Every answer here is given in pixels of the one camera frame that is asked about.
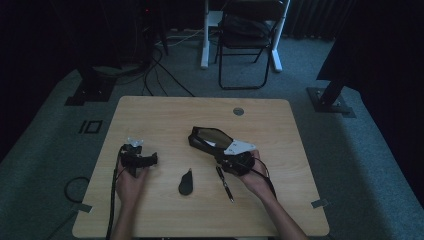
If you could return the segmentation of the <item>dark curtain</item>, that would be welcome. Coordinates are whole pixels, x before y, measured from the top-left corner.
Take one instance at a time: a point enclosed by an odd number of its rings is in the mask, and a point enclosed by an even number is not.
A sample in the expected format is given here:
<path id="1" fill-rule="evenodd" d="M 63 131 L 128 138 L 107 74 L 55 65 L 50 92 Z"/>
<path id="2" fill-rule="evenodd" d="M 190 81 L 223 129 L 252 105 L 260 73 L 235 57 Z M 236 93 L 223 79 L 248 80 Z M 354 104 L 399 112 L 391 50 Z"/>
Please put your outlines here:
<path id="1" fill-rule="evenodd" d="M 283 35 L 297 39 L 335 39 L 355 0 L 291 0 Z"/>

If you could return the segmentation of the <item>black pen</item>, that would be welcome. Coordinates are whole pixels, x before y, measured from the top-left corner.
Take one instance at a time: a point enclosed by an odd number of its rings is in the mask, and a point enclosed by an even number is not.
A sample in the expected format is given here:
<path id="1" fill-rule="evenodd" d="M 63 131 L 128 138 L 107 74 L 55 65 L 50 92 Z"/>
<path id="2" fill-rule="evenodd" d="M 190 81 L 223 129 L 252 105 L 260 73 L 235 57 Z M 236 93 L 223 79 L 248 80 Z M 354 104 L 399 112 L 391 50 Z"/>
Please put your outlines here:
<path id="1" fill-rule="evenodd" d="M 222 181 L 223 187 L 224 187 L 224 189 L 226 191 L 226 194 L 227 194 L 229 200 L 231 201 L 231 203 L 234 203 L 235 202 L 234 201 L 234 197 L 233 197 L 233 195 L 231 193 L 231 190 L 230 190 L 230 188 L 229 188 L 229 186 L 228 186 L 228 184 L 227 184 L 227 182 L 225 180 L 225 177 L 224 177 L 224 174 L 223 174 L 222 169 L 219 166 L 216 166 L 216 171 L 217 171 L 217 174 L 218 174 L 219 178 Z"/>

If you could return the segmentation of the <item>person's left hand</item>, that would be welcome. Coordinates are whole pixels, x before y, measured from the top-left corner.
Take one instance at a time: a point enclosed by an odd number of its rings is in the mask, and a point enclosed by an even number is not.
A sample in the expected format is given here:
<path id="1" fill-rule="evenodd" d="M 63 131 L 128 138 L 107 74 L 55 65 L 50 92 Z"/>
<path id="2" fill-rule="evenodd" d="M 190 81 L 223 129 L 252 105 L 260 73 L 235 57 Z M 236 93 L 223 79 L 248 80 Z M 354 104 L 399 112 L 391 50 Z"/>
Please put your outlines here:
<path id="1" fill-rule="evenodd" d="M 132 176 L 122 165 L 118 166 L 116 191 L 124 208 L 135 208 L 141 197 L 149 168 L 142 168 L 139 174 Z"/>

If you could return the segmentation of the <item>person's right hand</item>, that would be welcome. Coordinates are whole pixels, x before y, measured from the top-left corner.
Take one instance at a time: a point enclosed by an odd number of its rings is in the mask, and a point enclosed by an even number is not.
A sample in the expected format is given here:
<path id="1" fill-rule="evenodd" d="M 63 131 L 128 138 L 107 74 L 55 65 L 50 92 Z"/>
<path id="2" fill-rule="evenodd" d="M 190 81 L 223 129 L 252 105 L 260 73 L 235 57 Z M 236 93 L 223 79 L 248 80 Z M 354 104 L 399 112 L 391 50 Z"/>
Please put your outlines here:
<path id="1" fill-rule="evenodd" d="M 255 164 L 249 173 L 240 177 L 240 180 L 260 200 L 272 198 L 274 194 L 266 180 L 268 177 L 267 170 L 264 163 L 260 160 L 259 151 L 253 150 L 251 154 L 254 157 Z"/>

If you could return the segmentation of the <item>black teardrop-shaped tool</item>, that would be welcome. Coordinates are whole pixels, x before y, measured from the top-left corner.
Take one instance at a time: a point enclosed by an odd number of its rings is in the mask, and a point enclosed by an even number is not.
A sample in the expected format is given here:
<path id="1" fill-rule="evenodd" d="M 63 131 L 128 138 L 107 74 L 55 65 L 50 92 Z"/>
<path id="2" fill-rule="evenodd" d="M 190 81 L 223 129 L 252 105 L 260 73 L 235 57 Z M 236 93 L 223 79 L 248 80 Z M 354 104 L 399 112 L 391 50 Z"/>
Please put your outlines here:
<path id="1" fill-rule="evenodd" d="M 182 177 L 178 186 L 178 191 L 183 196 L 188 196 L 193 192 L 193 175 L 192 169 L 189 169 Z"/>

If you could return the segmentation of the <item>black stand base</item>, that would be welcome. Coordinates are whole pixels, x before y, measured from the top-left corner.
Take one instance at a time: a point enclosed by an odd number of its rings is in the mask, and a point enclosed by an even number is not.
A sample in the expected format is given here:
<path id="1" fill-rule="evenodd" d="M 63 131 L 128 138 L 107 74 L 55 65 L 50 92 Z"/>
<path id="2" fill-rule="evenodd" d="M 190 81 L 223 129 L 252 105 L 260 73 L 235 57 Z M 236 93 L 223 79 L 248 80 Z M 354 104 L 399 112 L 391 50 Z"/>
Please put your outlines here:
<path id="1" fill-rule="evenodd" d="M 348 106 L 341 95 L 344 85 L 331 81 L 326 88 L 308 87 L 306 89 L 316 112 L 338 113 L 344 118 L 355 118 L 352 107 Z"/>
<path id="2" fill-rule="evenodd" d="M 91 66 L 77 69 L 81 82 L 72 96 L 65 102 L 66 106 L 83 106 L 86 102 L 108 102 L 117 78 L 105 76 Z"/>

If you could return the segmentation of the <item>dark bag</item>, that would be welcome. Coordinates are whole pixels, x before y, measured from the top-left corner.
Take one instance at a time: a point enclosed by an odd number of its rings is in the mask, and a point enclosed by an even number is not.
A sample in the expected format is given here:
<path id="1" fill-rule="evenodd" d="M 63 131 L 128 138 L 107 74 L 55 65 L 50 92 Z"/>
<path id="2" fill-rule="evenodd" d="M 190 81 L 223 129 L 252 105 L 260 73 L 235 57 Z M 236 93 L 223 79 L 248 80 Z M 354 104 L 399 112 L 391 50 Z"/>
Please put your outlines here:
<path id="1" fill-rule="evenodd" d="M 221 27 L 227 32 L 255 38 L 266 37 L 271 30 L 271 27 L 264 21 L 253 21 L 230 14 L 225 16 Z"/>

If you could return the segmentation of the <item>white desk frame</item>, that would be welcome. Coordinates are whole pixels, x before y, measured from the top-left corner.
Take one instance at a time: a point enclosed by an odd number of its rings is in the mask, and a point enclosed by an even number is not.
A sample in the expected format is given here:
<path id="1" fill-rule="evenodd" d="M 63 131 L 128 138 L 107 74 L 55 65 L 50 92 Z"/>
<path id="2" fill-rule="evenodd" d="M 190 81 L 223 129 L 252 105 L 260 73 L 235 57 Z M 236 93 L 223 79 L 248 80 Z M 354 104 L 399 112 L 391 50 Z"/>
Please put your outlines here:
<path id="1" fill-rule="evenodd" d="M 209 53 L 210 53 L 210 41 L 209 41 L 209 28 L 217 27 L 218 23 L 222 17 L 221 10 L 211 10 L 209 7 L 210 0 L 201 0 L 204 3 L 204 11 L 203 11 L 203 40 L 202 40 L 202 52 L 201 52 L 201 60 L 200 60 L 200 68 L 207 69 L 209 67 Z M 280 60 L 280 55 L 278 52 L 278 45 L 280 42 L 280 38 L 283 32 L 283 28 L 285 25 L 287 13 L 291 4 L 291 0 L 283 0 L 285 3 L 285 8 L 283 12 L 283 16 L 281 20 L 278 22 L 276 26 L 276 35 L 273 38 L 272 45 L 272 62 L 273 67 L 276 72 L 281 72 L 283 70 L 283 66 Z"/>

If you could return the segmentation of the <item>black pencil case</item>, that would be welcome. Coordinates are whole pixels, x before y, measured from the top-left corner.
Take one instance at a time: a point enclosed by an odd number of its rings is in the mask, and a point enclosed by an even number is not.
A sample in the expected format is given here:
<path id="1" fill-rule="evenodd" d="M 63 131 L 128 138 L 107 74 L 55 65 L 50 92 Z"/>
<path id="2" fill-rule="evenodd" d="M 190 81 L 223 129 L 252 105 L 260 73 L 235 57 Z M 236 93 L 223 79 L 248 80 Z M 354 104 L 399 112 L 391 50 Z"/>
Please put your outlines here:
<path id="1" fill-rule="evenodd" d="M 208 145 L 205 140 L 216 143 L 216 146 L 212 147 Z M 194 126 L 191 134 L 188 136 L 188 141 L 190 146 L 215 157 L 219 153 L 224 154 L 224 151 L 230 146 L 233 139 L 217 128 Z"/>

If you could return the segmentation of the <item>black folding chair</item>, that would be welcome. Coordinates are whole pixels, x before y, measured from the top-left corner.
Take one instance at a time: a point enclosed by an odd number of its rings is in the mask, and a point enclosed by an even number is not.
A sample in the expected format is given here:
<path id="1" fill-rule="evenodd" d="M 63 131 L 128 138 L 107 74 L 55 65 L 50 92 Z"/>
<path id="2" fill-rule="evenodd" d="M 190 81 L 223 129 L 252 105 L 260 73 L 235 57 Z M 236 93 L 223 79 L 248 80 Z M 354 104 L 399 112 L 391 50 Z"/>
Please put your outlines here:
<path id="1" fill-rule="evenodd" d="M 222 18 L 218 24 L 219 36 L 215 61 L 218 63 L 218 84 L 223 90 L 256 90 L 265 86 L 268 80 L 272 55 L 273 38 L 276 26 L 283 16 L 285 3 L 283 0 L 228 0 L 222 8 Z M 270 27 L 270 33 L 263 38 L 248 37 L 223 30 L 221 23 L 226 15 L 236 15 L 253 21 L 264 21 Z M 254 56 L 254 63 L 261 54 L 267 52 L 264 78 L 258 85 L 225 86 L 223 83 L 224 56 Z"/>

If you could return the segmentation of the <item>dark equipment rack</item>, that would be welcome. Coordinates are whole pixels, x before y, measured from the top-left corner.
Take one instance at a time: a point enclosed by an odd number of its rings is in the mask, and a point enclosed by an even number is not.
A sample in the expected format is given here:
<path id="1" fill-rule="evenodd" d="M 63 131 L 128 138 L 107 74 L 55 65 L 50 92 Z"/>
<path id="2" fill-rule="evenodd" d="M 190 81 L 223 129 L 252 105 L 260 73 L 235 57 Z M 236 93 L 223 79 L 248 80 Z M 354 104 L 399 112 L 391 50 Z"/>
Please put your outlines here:
<path id="1" fill-rule="evenodd" d="M 135 21 L 135 48 L 133 58 L 143 67 L 152 62 L 155 41 L 168 54 L 165 28 L 165 0 L 133 0 Z"/>

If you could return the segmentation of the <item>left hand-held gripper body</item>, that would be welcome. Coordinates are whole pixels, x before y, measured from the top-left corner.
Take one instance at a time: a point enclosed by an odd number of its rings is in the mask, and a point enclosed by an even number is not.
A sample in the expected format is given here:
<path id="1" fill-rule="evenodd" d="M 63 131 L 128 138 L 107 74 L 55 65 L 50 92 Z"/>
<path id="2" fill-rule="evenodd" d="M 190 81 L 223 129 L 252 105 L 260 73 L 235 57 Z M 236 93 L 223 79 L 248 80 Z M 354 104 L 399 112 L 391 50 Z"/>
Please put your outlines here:
<path id="1" fill-rule="evenodd" d="M 137 169 L 147 167 L 147 160 L 141 155 L 144 141 L 128 138 L 122 145 L 119 157 L 121 165 L 133 176 L 137 176 Z"/>

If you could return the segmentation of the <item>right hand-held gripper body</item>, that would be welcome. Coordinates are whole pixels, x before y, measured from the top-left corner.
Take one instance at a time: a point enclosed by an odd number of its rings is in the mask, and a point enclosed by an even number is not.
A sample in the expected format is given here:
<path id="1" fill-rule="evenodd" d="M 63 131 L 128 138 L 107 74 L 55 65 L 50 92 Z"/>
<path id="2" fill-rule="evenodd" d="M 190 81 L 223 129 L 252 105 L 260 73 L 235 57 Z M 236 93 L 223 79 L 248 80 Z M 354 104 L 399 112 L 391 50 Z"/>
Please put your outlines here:
<path id="1" fill-rule="evenodd" d="M 255 150 L 256 146 L 252 143 L 233 140 L 230 146 L 224 151 L 226 162 L 221 165 L 221 168 L 228 173 L 236 176 L 247 174 L 254 166 L 255 160 L 251 151 Z"/>

